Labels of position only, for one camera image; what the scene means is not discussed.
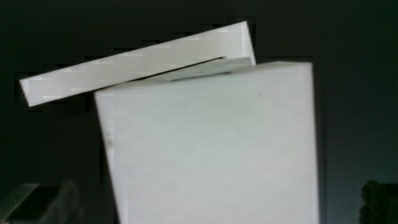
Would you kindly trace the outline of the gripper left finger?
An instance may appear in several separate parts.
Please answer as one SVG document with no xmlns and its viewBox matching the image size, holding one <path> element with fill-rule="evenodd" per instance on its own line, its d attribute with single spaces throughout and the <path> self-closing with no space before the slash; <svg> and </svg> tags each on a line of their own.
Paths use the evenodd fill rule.
<svg viewBox="0 0 398 224">
<path fill-rule="evenodd" d="M 80 192 L 71 180 L 59 185 L 22 184 L 0 201 L 0 224 L 84 224 Z"/>
</svg>

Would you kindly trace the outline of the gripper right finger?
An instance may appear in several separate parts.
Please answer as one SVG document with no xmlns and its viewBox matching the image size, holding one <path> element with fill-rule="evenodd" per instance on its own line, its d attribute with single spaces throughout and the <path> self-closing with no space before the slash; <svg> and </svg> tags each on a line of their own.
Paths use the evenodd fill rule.
<svg viewBox="0 0 398 224">
<path fill-rule="evenodd" d="M 398 183 L 370 180 L 361 196 L 359 224 L 398 224 Z"/>
</svg>

